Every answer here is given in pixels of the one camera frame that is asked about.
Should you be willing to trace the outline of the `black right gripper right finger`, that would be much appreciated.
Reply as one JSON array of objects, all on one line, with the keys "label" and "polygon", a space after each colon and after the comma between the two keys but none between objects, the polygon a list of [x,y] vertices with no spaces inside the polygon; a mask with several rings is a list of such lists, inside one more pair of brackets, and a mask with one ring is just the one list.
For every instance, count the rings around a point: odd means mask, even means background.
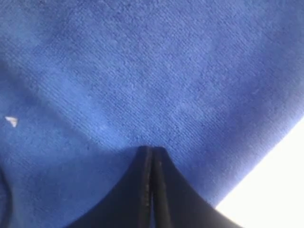
[{"label": "black right gripper right finger", "polygon": [[163,147],[154,147],[152,193],[157,228],[239,228],[189,185]]}]

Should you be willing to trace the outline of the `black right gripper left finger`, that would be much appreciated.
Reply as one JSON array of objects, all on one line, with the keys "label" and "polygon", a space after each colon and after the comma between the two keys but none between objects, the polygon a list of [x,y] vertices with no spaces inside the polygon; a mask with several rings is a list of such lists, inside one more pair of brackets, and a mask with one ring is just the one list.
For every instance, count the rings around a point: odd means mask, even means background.
[{"label": "black right gripper left finger", "polygon": [[148,228],[151,219],[152,149],[138,148],[129,168],[97,205],[69,228]]}]

